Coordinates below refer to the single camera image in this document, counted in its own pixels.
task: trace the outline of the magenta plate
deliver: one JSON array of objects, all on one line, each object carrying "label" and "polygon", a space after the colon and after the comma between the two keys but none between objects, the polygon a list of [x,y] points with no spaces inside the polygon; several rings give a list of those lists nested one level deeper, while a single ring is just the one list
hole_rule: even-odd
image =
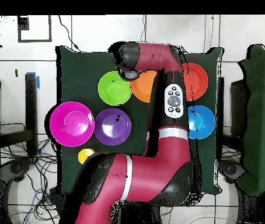
[{"label": "magenta plate", "polygon": [[56,141],[76,147],[89,140],[94,131],[94,118],[83,104],[69,101],[59,105],[50,118],[50,130]]}]

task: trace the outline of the orange plate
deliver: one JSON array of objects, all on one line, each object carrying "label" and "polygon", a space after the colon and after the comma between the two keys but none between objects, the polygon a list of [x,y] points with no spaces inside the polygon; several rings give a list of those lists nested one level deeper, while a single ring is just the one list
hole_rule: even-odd
[{"label": "orange plate", "polygon": [[186,87],[186,100],[197,100],[207,90],[208,76],[205,70],[197,64],[187,63],[182,66],[184,85]]},{"label": "orange plate", "polygon": [[141,73],[139,78],[130,82],[132,93],[142,102],[150,102],[150,94],[156,71]]}]

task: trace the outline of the black frame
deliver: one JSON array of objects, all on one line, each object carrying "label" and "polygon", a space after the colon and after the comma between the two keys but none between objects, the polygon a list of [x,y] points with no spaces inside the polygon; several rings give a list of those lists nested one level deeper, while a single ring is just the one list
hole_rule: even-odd
[{"label": "black frame", "polygon": [[26,130],[0,133],[0,148],[27,142],[28,156],[37,155],[37,103],[36,78],[34,74],[25,75],[26,83]]},{"label": "black frame", "polygon": [[29,30],[29,18],[18,16],[18,42],[51,42],[51,16],[48,16],[48,39],[47,40],[22,40],[22,30]]}]

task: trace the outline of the red robot arm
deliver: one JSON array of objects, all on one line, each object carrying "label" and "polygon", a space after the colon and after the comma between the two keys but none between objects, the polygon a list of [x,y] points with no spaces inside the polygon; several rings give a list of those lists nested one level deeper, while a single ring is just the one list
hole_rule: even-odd
[{"label": "red robot arm", "polygon": [[118,42],[112,54],[120,76],[158,71],[148,113],[144,156],[100,153],[85,162],[67,196],[59,224],[110,224],[118,200],[171,207],[190,194],[189,124],[182,63],[171,45]]}]

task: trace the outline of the black button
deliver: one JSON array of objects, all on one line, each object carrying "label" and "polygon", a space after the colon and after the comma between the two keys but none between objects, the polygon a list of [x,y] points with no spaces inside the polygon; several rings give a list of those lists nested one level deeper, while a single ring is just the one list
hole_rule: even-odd
[{"label": "black button", "polygon": [[168,104],[172,107],[180,106],[180,99],[178,96],[172,95],[168,98]]}]

